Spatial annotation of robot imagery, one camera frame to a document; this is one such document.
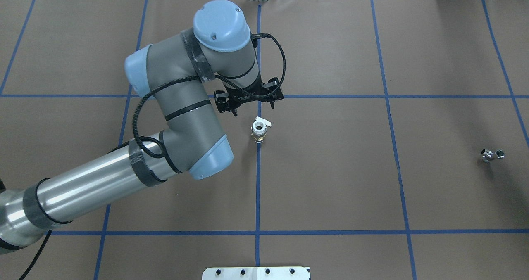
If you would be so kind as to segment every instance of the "black cable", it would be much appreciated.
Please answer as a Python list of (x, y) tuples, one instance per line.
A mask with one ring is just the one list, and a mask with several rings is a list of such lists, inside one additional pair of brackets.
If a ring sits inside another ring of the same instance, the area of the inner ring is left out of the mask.
[[(144, 97), (142, 97), (142, 99), (138, 103), (138, 106), (136, 107), (136, 110), (134, 111), (134, 116), (132, 116), (132, 133), (134, 134), (134, 140), (136, 141), (136, 143), (138, 144), (140, 149), (142, 149), (147, 155), (149, 155), (149, 156), (151, 156), (153, 158), (163, 158), (163, 157), (165, 157), (165, 152), (164, 152), (165, 151), (165, 147), (157, 139), (148, 138), (148, 137), (140, 137), (140, 135), (138, 134), (138, 116), (140, 115), (140, 111), (141, 111), (141, 108), (143, 107), (144, 103), (147, 101), (147, 99), (149, 99), (149, 97), (155, 95), (156, 93), (160, 92), (161, 90), (163, 90), (163, 89), (165, 89), (165, 88), (167, 88), (169, 86), (173, 86), (173, 85), (176, 85), (176, 84), (179, 84), (179, 83), (193, 81), (195, 79), (200, 79), (200, 78), (198, 76), (190, 76), (190, 77), (185, 77), (185, 78), (181, 78), (181, 79), (175, 79), (173, 81), (167, 82), (167, 83), (165, 83), (165, 84), (163, 84), (161, 86), (156, 87), (151, 92), (147, 93)], [(156, 143), (160, 147), (160, 150), (162, 152), (160, 154), (156, 154), (156, 153), (152, 152), (151, 150), (147, 149), (147, 147), (142, 142), (142, 138), (143, 139), (148, 139), (148, 141), (152, 141), (153, 143)]]
[(121, 145), (115, 147), (114, 149), (110, 150), (107, 154), (112, 153), (112, 152), (114, 152), (115, 150), (120, 150), (121, 148), (126, 147), (126, 146), (128, 146), (128, 145), (129, 145), (129, 142), (126, 141), (126, 142), (122, 143)]
[(24, 280), (24, 278), (26, 278), (26, 276), (28, 276), (28, 274), (30, 273), (31, 269), (33, 268), (33, 266), (35, 265), (36, 263), (36, 260), (38, 259), (38, 257), (40, 256), (42, 250), (44, 250), (44, 247), (46, 246), (46, 243), (48, 242), (50, 236), (51, 236), (51, 232), (53, 230), (49, 230), (48, 233), (46, 234), (46, 237), (44, 238), (44, 241), (42, 241), (42, 244), (40, 245), (40, 248), (38, 249), (38, 251), (36, 252), (35, 254), (35, 257), (33, 258), (33, 260), (31, 261), (29, 267), (26, 269), (26, 271), (24, 272), (24, 274), (22, 274), (19, 278), (19, 280)]

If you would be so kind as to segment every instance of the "blue grid line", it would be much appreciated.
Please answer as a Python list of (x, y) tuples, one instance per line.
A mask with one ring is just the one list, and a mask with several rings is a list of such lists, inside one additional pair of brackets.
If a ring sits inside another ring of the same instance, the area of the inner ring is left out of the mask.
[[(140, 49), (141, 36), (143, 34), (143, 25), (145, 23), (145, 14), (147, 13), (147, 4), (148, 4), (148, 2), (149, 2), (149, 0), (144, 0), (144, 2), (143, 2), (143, 12), (142, 12), (142, 15), (141, 15), (140, 31), (138, 33), (138, 41), (136, 42), (136, 51), (138, 51)], [(129, 85), (129, 91), (127, 93), (127, 100), (125, 102), (125, 110), (123, 111), (123, 119), (121, 121), (121, 130), (119, 132), (119, 141), (117, 143), (118, 146), (121, 145), (121, 143), (123, 142), (123, 135), (125, 134), (125, 126), (126, 126), (126, 121), (127, 121), (127, 115), (129, 114), (129, 106), (130, 106), (131, 94), (132, 94), (132, 86)], [(106, 233), (107, 233), (108, 217), (110, 216), (110, 210), (111, 210), (111, 205), (108, 204), (106, 206), (105, 219), (103, 221), (103, 226), (102, 226), (100, 247), (99, 247), (99, 251), (98, 251), (98, 260), (96, 261), (96, 267), (95, 267), (95, 270), (94, 270), (94, 280), (98, 280), (98, 278), (99, 278), (99, 272), (100, 272), (101, 260), (102, 260), (102, 252), (103, 252), (104, 247), (105, 247), (105, 238), (106, 238)]]
[(107, 231), (107, 235), (255, 235), (253, 230), (231, 231)]
[(7, 69), (5, 71), (4, 79), (2, 80), (2, 85), (0, 85), (0, 94), (4, 92), (5, 84), (7, 83), (7, 77), (9, 76), (9, 72), (11, 71), (11, 66), (13, 66), (13, 62), (15, 61), (15, 56), (17, 55), (20, 42), (22, 41), (22, 36), (24, 35), (24, 31), (26, 30), (26, 26), (28, 25), (28, 22), (30, 20), (31, 11), (33, 10), (33, 7), (35, 6), (35, 1), (36, 0), (31, 1), (30, 9), (28, 10), (28, 14), (26, 14), (26, 19), (24, 20), (24, 24), (22, 25), (22, 29), (20, 30), (19, 38), (17, 39), (17, 43), (15, 44), (15, 48), (13, 49), (13, 54), (11, 54), (11, 59), (9, 60), (9, 63), (7, 64)]
[[(261, 33), (261, 5), (257, 5), (257, 33)], [(261, 69), (261, 41), (257, 40), (257, 65)], [(261, 116), (261, 102), (257, 102), (257, 116)], [(261, 229), (261, 144), (257, 144), (257, 160), (255, 175), (255, 266), (261, 265), (260, 251), (261, 246), (259, 231)]]
[(529, 229), (423, 229), (410, 230), (413, 235), (442, 235), (459, 233), (529, 233)]
[(261, 235), (406, 235), (405, 230), (264, 230)]
[(391, 99), (510, 99), (510, 95), (398, 95), (389, 94)]
[(507, 70), (505, 69), (503, 58), (501, 58), (501, 53), (499, 52), (498, 44), (496, 42), (496, 38), (494, 37), (493, 27), (491, 25), (491, 19), (489, 18), (489, 12), (487, 10), (487, 5), (485, 3), (485, 0), (481, 0), (481, 3), (483, 5), (483, 11), (485, 13), (485, 18), (487, 19), (487, 26), (489, 26), (489, 32), (491, 33), (491, 39), (493, 40), (494, 49), (496, 50), (499, 64), (501, 66), (501, 71), (503, 71), (505, 82), (507, 83), (507, 87), (509, 88), (510, 97), (512, 98), (512, 104), (514, 105), (514, 109), (516, 110), (516, 116), (518, 116), (518, 120), (520, 121), (520, 126), (522, 127), (522, 132), (525, 137), (525, 143), (527, 144), (527, 147), (529, 147), (529, 137), (527, 136), (527, 130), (525, 130), (524, 120), (522, 119), (522, 115), (520, 114), (520, 110), (518, 109), (518, 104), (516, 103), (516, 97), (514, 96), (514, 92), (512, 91), (512, 87), (510, 86), (509, 76), (507, 75)]
[[(214, 230), (214, 231), (106, 231), (106, 235), (458, 235), (487, 233), (527, 233), (529, 229), (411, 229), (411, 230)], [(55, 230), (52, 235), (101, 235), (102, 231)]]
[(404, 214), (404, 226), (406, 228), (406, 231), (408, 232), (406, 234), (406, 239), (408, 241), (408, 252), (410, 254), (410, 265), (412, 268), (412, 278), (413, 280), (417, 280), (417, 272), (415, 269), (415, 258), (413, 255), (412, 236), (409, 233), (410, 224), (408, 222), (408, 211), (406, 209), (406, 197), (404, 197), (404, 186), (402, 184), (402, 174), (400, 173), (400, 163), (398, 159), (397, 142), (395, 140), (395, 129), (393, 128), (393, 118), (391, 117), (391, 107), (389, 105), (388, 86), (386, 84), (386, 73), (384, 71), (384, 61), (382, 59), (382, 49), (380, 47), (380, 37), (378, 34), (378, 25), (376, 23), (376, 13), (374, 10), (373, 0), (370, 0), (370, 1), (371, 1), (371, 9), (372, 9), (372, 14), (373, 14), (374, 36), (376, 38), (376, 49), (378, 50), (378, 61), (380, 63), (380, 73), (382, 77), (382, 85), (384, 86), (384, 95), (386, 98), (386, 109), (387, 109), (388, 120), (389, 120), (389, 131), (391, 132), (391, 143), (393, 144), (393, 156), (395, 157), (395, 164), (397, 165), (398, 182), (399, 182), (399, 189), (400, 189), (400, 201), (402, 203), (402, 212)]

